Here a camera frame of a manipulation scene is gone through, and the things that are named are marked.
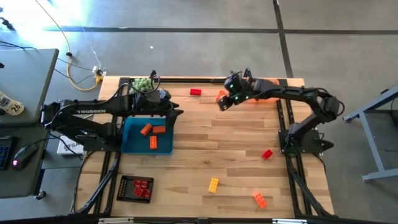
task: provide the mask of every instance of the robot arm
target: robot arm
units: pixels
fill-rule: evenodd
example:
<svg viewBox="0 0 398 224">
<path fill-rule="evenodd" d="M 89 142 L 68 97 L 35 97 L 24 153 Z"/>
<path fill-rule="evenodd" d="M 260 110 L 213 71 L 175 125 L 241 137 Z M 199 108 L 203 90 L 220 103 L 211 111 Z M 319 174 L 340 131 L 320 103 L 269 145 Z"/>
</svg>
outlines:
<svg viewBox="0 0 398 224">
<path fill-rule="evenodd" d="M 121 127 L 114 123 L 99 124 L 74 116 L 75 114 L 107 113 L 126 118 L 135 115 L 159 115 L 166 117 L 168 126 L 173 126 L 182 110 L 170 101 L 166 90 L 149 94 L 134 93 L 113 96 L 106 101 L 62 100 L 42 107 L 41 125 L 58 131 L 85 146 L 86 151 L 120 151 Z"/>
<path fill-rule="evenodd" d="M 232 105 L 238 105 L 251 98 L 258 100 L 275 97 L 305 102 L 313 113 L 301 123 L 291 125 L 287 136 L 289 142 L 300 144 L 311 129 L 318 124 L 333 121 L 340 115 L 338 111 L 341 102 L 322 88 L 276 85 L 269 80 L 253 78 L 248 68 L 244 77 L 247 78 L 233 73 L 225 80 L 224 87 L 229 91 L 229 95 L 218 101 L 220 110 L 227 110 Z"/>
</svg>

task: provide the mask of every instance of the white cable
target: white cable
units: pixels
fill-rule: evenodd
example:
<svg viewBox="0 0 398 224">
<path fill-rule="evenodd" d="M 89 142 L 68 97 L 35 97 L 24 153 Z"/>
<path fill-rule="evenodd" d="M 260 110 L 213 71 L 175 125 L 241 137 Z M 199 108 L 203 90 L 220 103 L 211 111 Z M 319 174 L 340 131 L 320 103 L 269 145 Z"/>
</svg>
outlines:
<svg viewBox="0 0 398 224">
<path fill-rule="evenodd" d="M 57 25 L 58 29 L 60 29 L 62 35 L 64 36 L 65 40 L 67 41 L 67 44 L 68 44 L 68 52 L 70 52 L 69 41 L 68 41 L 66 35 L 63 33 L 61 27 L 57 24 L 57 22 L 55 22 L 55 20 L 50 16 L 50 14 L 44 9 L 44 7 L 43 7 L 37 0 L 35 0 L 35 1 L 36 1 L 36 3 L 44 10 L 44 12 L 51 18 L 51 20 L 55 23 L 55 25 Z"/>
<path fill-rule="evenodd" d="M 95 55 L 95 59 L 97 59 L 97 62 L 98 62 L 98 64 L 99 64 L 99 68 L 98 68 L 98 69 L 101 69 L 102 64 L 101 64 L 100 60 L 98 60 L 97 52 L 95 52 L 95 50 L 93 49 L 93 46 L 91 46 L 90 41 L 87 40 L 86 31 L 85 31 L 85 29 L 83 28 L 83 25 L 82 25 L 81 23 L 80 23 L 80 26 L 81 26 L 81 29 L 83 29 L 83 35 L 84 35 L 84 37 L 85 37 L 85 39 L 86 39 L 88 45 L 90 46 L 91 51 L 92 51 L 92 52 L 94 53 L 94 55 Z"/>
</svg>

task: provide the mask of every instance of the computer mouse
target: computer mouse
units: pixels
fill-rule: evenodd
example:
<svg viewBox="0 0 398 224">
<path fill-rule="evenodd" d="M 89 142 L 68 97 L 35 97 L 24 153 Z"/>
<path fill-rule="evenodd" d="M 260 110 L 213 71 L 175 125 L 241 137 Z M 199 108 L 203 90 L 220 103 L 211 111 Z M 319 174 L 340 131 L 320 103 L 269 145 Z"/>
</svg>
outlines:
<svg viewBox="0 0 398 224">
<path fill-rule="evenodd" d="M 15 154 L 12 160 L 12 168 L 14 170 L 22 170 L 24 169 L 32 156 L 36 153 L 37 146 L 35 144 L 27 145 L 22 147 L 18 152 Z"/>
</svg>

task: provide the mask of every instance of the blue tray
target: blue tray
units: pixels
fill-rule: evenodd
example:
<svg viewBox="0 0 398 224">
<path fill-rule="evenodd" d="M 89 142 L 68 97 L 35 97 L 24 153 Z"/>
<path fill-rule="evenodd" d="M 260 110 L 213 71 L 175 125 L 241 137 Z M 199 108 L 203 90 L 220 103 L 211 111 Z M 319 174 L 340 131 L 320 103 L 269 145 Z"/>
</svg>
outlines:
<svg viewBox="0 0 398 224">
<path fill-rule="evenodd" d="M 165 125 L 164 118 L 127 118 L 124 123 L 121 152 L 125 154 L 170 155 L 173 153 L 174 127 L 166 127 L 166 133 L 156 134 L 157 149 L 149 149 L 149 136 L 155 135 L 152 130 L 145 136 L 141 130 L 149 123 L 152 126 Z"/>
</svg>

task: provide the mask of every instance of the wooden table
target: wooden table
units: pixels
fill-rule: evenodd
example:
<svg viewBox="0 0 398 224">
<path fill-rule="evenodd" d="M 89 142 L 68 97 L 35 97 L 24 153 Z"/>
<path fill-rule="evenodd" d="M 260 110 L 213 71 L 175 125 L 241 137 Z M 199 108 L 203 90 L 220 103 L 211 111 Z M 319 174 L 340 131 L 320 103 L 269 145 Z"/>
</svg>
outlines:
<svg viewBox="0 0 398 224">
<path fill-rule="evenodd" d="M 104 78 L 99 100 L 112 96 L 119 78 Z M 287 81 L 291 86 L 304 85 L 301 78 Z M 160 87 L 168 90 L 172 101 L 184 110 L 175 123 L 174 153 L 121 156 L 116 191 L 122 175 L 153 177 L 155 185 L 150 204 L 118 202 L 115 193 L 112 216 L 294 217 L 285 158 L 279 152 L 280 127 L 275 103 L 245 102 L 221 112 L 215 96 L 223 89 L 222 85 L 163 83 Z M 201 97 L 190 96 L 191 88 L 202 89 Z M 296 122 L 311 112 L 305 103 L 292 101 L 292 107 Z M 94 120 L 109 122 L 111 116 L 96 114 Z M 261 158 L 266 149 L 274 152 L 267 161 Z M 333 213 L 322 163 L 312 154 L 302 157 L 309 189 Z M 97 187 L 103 158 L 103 152 L 96 152 L 87 160 L 78 186 L 77 209 Z M 220 180 L 215 194 L 208 192 L 212 177 Z M 302 193 L 297 188 L 300 208 L 304 211 Z M 257 206 L 251 195 L 253 190 L 265 197 L 268 204 L 265 209 Z M 108 188 L 104 191 L 102 209 L 107 197 Z"/>
</svg>

